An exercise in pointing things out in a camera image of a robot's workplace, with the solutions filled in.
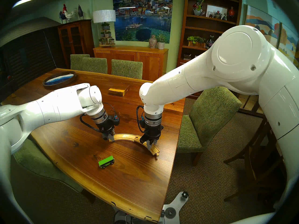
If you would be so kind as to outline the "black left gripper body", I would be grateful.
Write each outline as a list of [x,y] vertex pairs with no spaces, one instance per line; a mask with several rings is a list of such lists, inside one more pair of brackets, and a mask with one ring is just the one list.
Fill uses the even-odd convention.
[[98,123],[98,128],[103,136],[108,136],[111,134],[112,136],[115,135],[114,126],[116,120],[114,117],[107,117],[107,119],[101,123]]

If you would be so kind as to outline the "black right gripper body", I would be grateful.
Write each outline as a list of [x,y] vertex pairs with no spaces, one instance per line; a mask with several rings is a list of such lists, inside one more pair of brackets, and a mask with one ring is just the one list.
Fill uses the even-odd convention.
[[146,142],[146,141],[154,142],[155,140],[158,140],[160,138],[161,131],[163,130],[164,127],[160,124],[155,127],[145,124],[143,128],[144,128],[144,134],[140,138],[140,142]]

